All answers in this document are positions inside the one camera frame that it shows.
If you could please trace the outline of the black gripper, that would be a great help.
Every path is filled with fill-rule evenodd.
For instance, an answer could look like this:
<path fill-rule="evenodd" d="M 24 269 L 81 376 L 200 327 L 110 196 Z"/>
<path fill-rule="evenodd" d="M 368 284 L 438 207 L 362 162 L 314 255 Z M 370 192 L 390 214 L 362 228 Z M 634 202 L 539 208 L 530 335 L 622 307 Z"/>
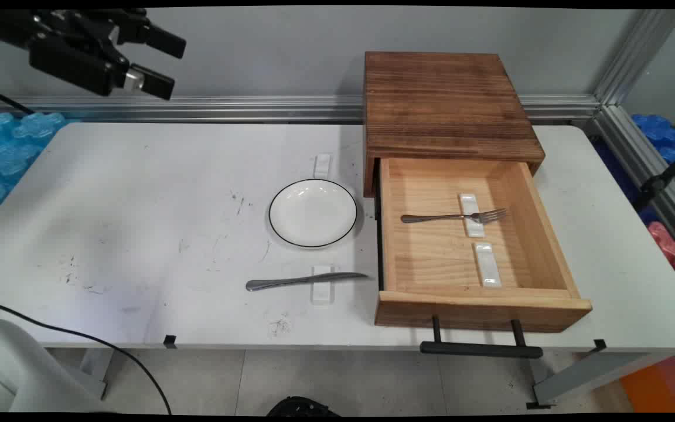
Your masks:
<path fill-rule="evenodd" d="M 126 66 L 118 45 L 147 45 L 177 59 L 187 41 L 152 24 L 145 9 L 0 9 L 0 41 L 26 51 L 30 66 Z M 176 80 L 133 64 L 143 93 L 169 101 Z"/>

